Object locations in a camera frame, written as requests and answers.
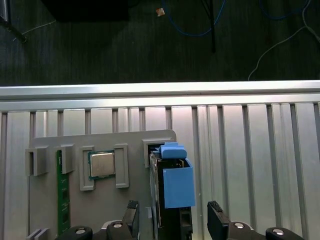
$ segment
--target blue cable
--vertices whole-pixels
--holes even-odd
[[[174,28],[179,32],[181,33],[182,35],[185,35],[185,36],[188,36],[188,37],[202,37],[208,33],[211,32],[211,27],[205,31],[205,32],[202,32],[202,33],[199,33],[199,34],[192,34],[192,33],[188,33],[188,32],[184,32],[180,29],[180,27],[178,25],[175,24],[175,22],[172,20],[172,17],[170,16],[169,12],[167,12],[167,5],[166,5],[166,2],[165,0],[161,0],[162,1],[162,7],[163,7],[163,10],[165,12],[165,14],[168,16],[171,24],[174,26]],[[220,11],[218,13],[218,16],[216,17],[215,21],[214,21],[214,25],[216,25],[216,23],[218,22],[220,16],[221,16],[221,13],[222,13],[222,10],[224,9],[224,6],[225,6],[225,3],[226,3],[226,0],[223,0],[223,3],[222,3],[222,6],[220,8]]]
[[[283,19],[285,19],[285,18],[287,18],[287,17],[289,17],[289,16],[291,16],[291,15],[301,14],[302,11],[304,10],[305,6],[307,5],[307,3],[308,3],[308,0],[305,1],[305,3],[304,3],[304,5],[303,5],[302,8],[297,8],[297,9],[293,10],[292,12],[289,12],[289,13],[286,14],[286,15],[283,15],[283,16],[271,16],[271,15],[269,15],[269,13],[267,13],[267,11],[265,10],[264,5],[263,5],[263,3],[262,3],[262,0],[259,0],[259,6],[260,6],[261,11],[263,12],[263,14],[264,14],[267,18],[269,18],[269,19],[271,19],[271,20],[283,20]]]

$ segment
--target silver screw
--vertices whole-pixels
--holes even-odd
[[[281,229],[277,229],[277,228],[273,229],[273,232],[275,234],[281,235],[281,236],[285,234],[284,231],[282,231]]]
[[[240,223],[240,222],[236,222],[235,224],[234,224],[238,229],[243,229],[245,226],[242,224],[242,223]]]
[[[117,223],[117,224],[113,225],[113,227],[116,228],[116,229],[117,229],[117,228],[121,228],[121,227],[122,227],[122,224],[121,224],[121,223]]]
[[[84,234],[86,232],[86,230],[84,229],[78,229],[75,233],[76,234]]]

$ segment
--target gray fixture plate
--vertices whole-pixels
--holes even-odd
[[[34,138],[31,148],[48,146],[47,173],[29,177],[29,227],[50,228],[48,240],[57,234],[57,170],[56,151],[60,146],[72,146],[72,168],[69,174],[70,221],[72,226],[89,226],[98,231],[105,222],[119,220],[126,211],[128,200],[140,202],[140,239],[151,240],[152,221],[148,216],[151,207],[150,173],[145,168],[144,148],[146,142],[175,142],[172,130],[124,132],[93,135],[58,136]],[[79,162],[83,160],[83,149],[94,146],[95,151],[113,150],[115,145],[127,144],[128,188],[116,188],[116,176],[95,180],[90,191],[80,189]]]

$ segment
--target small orange object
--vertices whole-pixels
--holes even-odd
[[[166,14],[163,8],[157,8],[155,12],[158,14],[158,17],[161,17]]]

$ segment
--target green circuit board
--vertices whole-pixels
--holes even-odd
[[[69,176],[62,173],[62,151],[56,152],[58,235],[70,228]]]

